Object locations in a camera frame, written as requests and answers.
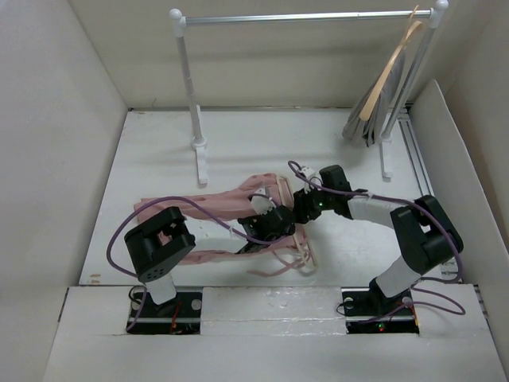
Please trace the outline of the pink trousers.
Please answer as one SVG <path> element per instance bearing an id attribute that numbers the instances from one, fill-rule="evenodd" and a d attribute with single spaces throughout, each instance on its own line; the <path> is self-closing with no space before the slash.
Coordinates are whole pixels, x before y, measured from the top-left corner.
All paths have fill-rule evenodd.
<path id="1" fill-rule="evenodd" d="M 274 201 L 282 205 L 281 198 L 278 194 L 278 186 L 276 183 L 275 173 L 255 174 L 246 179 L 236 189 L 222 193 L 193 195 L 189 196 L 188 199 L 207 209 L 222 221 L 229 222 L 231 220 L 237 220 L 239 218 L 245 218 L 255 214 L 255 211 L 251 207 L 251 203 L 248 197 L 260 188 L 267 188 L 270 196 L 274 199 Z M 140 212 L 137 215 L 137 222 L 143 223 L 152 216 L 157 215 L 163 209 L 172 206 L 178 207 L 182 214 L 188 218 L 197 220 L 211 219 L 209 216 L 197 208 L 184 203 L 183 201 L 164 201 L 156 205 L 152 205 L 144 211 Z M 309 238 L 305 233 L 304 227 L 298 225 L 296 227 L 296 231 L 298 232 L 301 244 L 303 246 L 305 246 L 305 243 L 309 244 Z M 286 237 L 281 242 L 273 244 L 270 247 L 261 250 L 259 253 L 273 254 L 273 251 L 276 251 L 283 259 L 287 261 L 291 262 L 296 259 L 297 252 L 291 237 Z M 234 255 L 234 253 L 230 251 L 206 249 L 203 251 L 192 251 L 190 254 L 186 255 L 182 261 L 180 261 L 180 264 L 183 266 L 190 266 L 203 263 L 221 263 L 224 261 L 233 261 L 235 259 L 238 259 L 238 256 Z M 282 268 L 271 273 L 257 270 L 252 270 L 250 273 L 252 275 L 262 277 L 274 277 L 276 275 L 282 274 Z"/>

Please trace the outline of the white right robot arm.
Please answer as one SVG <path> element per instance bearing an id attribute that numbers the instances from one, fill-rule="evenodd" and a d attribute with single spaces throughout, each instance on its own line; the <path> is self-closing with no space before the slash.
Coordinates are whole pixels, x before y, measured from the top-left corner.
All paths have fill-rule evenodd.
<path id="1" fill-rule="evenodd" d="M 314 172 L 295 161 L 288 162 L 304 188 L 293 195 L 293 213 L 300 224 L 316 220 L 324 211 L 349 220 L 363 220 L 393 230 L 399 257 L 373 278 L 366 296 L 354 307 L 367 309 L 374 321 L 409 304 L 397 300 L 411 287 L 428 281 L 428 272 L 449 261 L 458 260 L 464 243 L 439 201 L 425 195 L 414 201 L 381 196 L 366 189 L 352 189 L 341 166 Z"/>

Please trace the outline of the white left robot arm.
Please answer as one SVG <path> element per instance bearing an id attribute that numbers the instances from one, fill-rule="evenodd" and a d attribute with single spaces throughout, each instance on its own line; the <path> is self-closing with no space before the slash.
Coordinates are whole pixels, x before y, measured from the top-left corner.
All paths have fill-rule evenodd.
<path id="1" fill-rule="evenodd" d="M 148 291 L 150 306 L 168 317 L 178 304 L 172 269 L 186 256 L 204 252 L 247 255 L 295 233 L 290 209 L 278 206 L 262 215 L 228 222 L 186 217 L 169 207 L 131 229 L 124 241 L 137 279 Z"/>

